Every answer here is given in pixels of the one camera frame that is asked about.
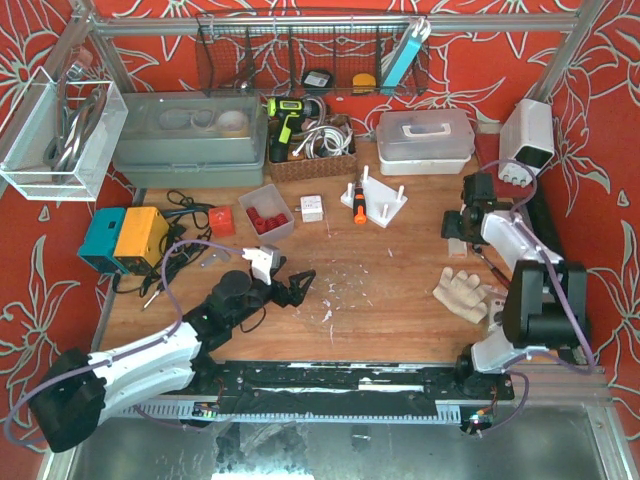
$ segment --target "yellow power drill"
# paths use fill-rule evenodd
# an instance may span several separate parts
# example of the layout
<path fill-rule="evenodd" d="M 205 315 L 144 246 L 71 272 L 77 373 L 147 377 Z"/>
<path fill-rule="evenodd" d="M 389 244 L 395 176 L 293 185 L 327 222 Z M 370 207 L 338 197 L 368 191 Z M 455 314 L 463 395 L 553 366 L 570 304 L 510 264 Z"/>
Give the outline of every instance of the yellow power drill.
<path fill-rule="evenodd" d="M 302 122 L 307 117 L 318 116 L 320 108 L 309 100 L 275 97 L 267 101 L 267 113 L 280 122 L 269 141 L 269 159 L 273 163 L 280 163 L 287 161 L 292 133 L 302 130 Z"/>

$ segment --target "glove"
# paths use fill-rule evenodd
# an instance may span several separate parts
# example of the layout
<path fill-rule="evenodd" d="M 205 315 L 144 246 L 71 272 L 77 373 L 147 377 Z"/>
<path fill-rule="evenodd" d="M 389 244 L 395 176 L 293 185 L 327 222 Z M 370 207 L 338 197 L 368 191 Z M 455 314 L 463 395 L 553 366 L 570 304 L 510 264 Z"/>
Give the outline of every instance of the glove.
<path fill-rule="evenodd" d="M 445 267 L 433 296 L 451 313 L 471 323 L 478 323 L 487 315 L 487 306 L 482 301 L 487 292 L 480 285 L 480 277 L 475 274 L 469 276 L 464 270 L 454 277 L 453 269 Z"/>

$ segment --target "wicker basket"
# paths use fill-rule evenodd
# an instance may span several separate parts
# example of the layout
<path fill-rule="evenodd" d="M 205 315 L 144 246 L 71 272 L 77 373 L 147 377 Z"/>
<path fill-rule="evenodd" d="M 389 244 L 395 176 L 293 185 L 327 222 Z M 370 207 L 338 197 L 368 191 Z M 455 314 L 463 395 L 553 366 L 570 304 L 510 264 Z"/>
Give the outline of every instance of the wicker basket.
<path fill-rule="evenodd" d="M 332 123 L 336 126 L 342 126 L 345 123 L 351 125 L 351 120 L 347 115 L 336 115 Z M 269 124 L 270 131 L 276 127 L 277 123 Z M 309 158 L 282 163 L 268 162 L 271 178 L 274 182 L 293 182 L 309 178 L 355 175 L 357 165 L 355 135 L 351 139 L 349 151 L 353 153 L 339 157 Z"/>

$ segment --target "small red container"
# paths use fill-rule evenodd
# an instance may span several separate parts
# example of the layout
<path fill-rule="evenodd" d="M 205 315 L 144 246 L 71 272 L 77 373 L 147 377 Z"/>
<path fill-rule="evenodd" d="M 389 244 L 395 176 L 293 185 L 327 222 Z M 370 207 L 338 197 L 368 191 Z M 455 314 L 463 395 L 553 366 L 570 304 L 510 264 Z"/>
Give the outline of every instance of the small red container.
<path fill-rule="evenodd" d="M 228 237 L 235 235 L 236 228 L 233 225 L 233 213 L 231 207 L 216 207 L 209 209 L 209 226 L 213 236 Z"/>

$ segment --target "wooden work surface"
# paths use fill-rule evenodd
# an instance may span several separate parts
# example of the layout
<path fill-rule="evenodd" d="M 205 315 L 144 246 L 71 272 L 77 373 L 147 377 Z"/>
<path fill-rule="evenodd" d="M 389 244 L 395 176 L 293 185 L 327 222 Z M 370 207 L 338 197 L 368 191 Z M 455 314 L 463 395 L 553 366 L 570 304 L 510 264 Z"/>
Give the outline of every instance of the wooden work surface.
<path fill-rule="evenodd" d="M 355 225 L 351 210 L 340 203 L 353 177 L 278 184 L 292 212 L 303 195 L 323 197 L 326 222 L 302 223 L 300 214 L 294 212 L 294 233 L 278 242 L 288 262 L 276 278 L 286 280 L 291 274 L 315 269 L 313 289 L 298 309 L 268 305 L 263 324 L 248 334 L 236 328 L 232 340 L 212 353 L 215 359 L 453 362 L 465 345 L 483 338 L 486 320 L 473 325 L 451 314 L 431 294 L 447 265 L 455 271 L 477 273 L 483 283 L 497 285 L 489 269 L 473 255 L 449 259 L 447 241 L 440 238 L 443 212 L 460 208 L 462 177 L 477 168 L 475 159 L 460 175 L 382 177 L 375 143 L 359 142 L 357 156 L 360 168 L 370 166 L 370 175 L 394 188 L 405 185 L 405 206 L 386 229 L 371 222 Z M 271 183 L 268 176 L 265 183 Z M 238 197 L 252 190 L 184 193 L 198 202 L 232 205 L 236 235 L 220 243 L 241 248 L 258 243 L 238 204 Z M 149 190 L 145 205 L 168 208 L 166 191 Z M 185 217 L 183 223 L 191 220 Z M 493 249 L 487 248 L 486 253 L 508 272 Z M 178 274 L 171 289 L 185 312 L 204 300 L 225 271 L 248 271 L 248 262 L 235 257 L 206 268 L 196 262 Z M 131 280 L 123 280 L 122 288 L 135 285 Z M 144 312 L 143 303 L 136 294 L 117 295 L 101 349 L 157 332 L 176 318 L 166 294 Z M 260 315 L 248 319 L 246 328 Z"/>

